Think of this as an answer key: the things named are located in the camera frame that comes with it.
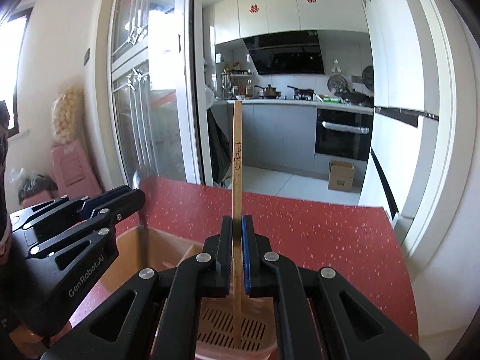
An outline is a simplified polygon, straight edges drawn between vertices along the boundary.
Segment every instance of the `metal screw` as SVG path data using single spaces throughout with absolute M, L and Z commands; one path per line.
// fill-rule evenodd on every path
M 212 259 L 212 256 L 210 256 L 208 253 L 199 253 L 197 255 L 197 261 L 199 263 L 207 263 Z
M 142 279 L 150 279 L 150 278 L 153 277 L 154 274 L 155 274 L 155 272 L 152 268 L 143 268 L 138 273 L 138 276 L 140 276 Z
M 278 255 L 278 253 L 275 253 L 274 251 L 268 251 L 263 255 L 263 258 L 266 259 L 267 261 L 274 262 L 274 261 L 278 261 L 280 256 Z
M 337 272 L 335 272 L 335 269 L 333 268 L 326 267 L 326 268 L 322 268 L 322 270 L 320 271 L 320 274 L 325 279 L 333 279 L 337 274 Z

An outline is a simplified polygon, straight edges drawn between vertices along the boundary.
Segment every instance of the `plastic bag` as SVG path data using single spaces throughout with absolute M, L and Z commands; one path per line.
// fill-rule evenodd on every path
M 207 109 L 210 109 L 210 107 L 215 102 L 215 93 L 206 85 L 205 85 L 205 100 L 206 100 Z
M 213 181 L 220 185 L 231 164 L 229 140 L 217 124 L 211 109 L 207 110 L 207 122 Z
M 77 138 L 83 114 L 83 90 L 70 88 L 52 106 L 53 138 L 66 145 Z
M 55 181 L 48 175 L 40 175 L 37 172 L 27 173 L 25 168 L 17 172 L 12 169 L 10 172 L 10 183 L 18 191 L 18 204 L 42 191 L 57 191 L 58 187 Z

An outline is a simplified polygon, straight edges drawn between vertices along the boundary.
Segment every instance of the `wooden chopstick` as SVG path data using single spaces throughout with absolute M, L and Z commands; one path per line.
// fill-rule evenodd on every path
M 233 346 L 240 349 L 242 323 L 242 294 L 244 291 L 242 259 L 242 102 L 233 107 L 233 154 L 232 154 L 232 280 L 233 280 Z

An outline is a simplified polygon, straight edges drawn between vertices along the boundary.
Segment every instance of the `glass door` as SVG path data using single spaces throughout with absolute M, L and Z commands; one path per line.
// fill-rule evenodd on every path
M 110 34 L 111 99 L 124 181 L 136 170 L 200 183 L 188 0 L 117 0 Z

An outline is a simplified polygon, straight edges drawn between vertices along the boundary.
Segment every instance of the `red speckled countertop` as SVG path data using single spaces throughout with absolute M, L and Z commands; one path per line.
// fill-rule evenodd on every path
M 218 234 L 231 214 L 231 191 L 158 179 L 148 226 L 203 242 Z M 243 213 L 255 232 L 270 238 L 274 251 L 297 265 L 318 270 L 331 266 L 416 342 L 418 324 L 409 274 L 383 208 L 341 206 L 243 193 Z M 132 215 L 117 225 L 117 235 L 138 225 Z M 76 325 L 108 296 L 97 285 L 75 312 Z

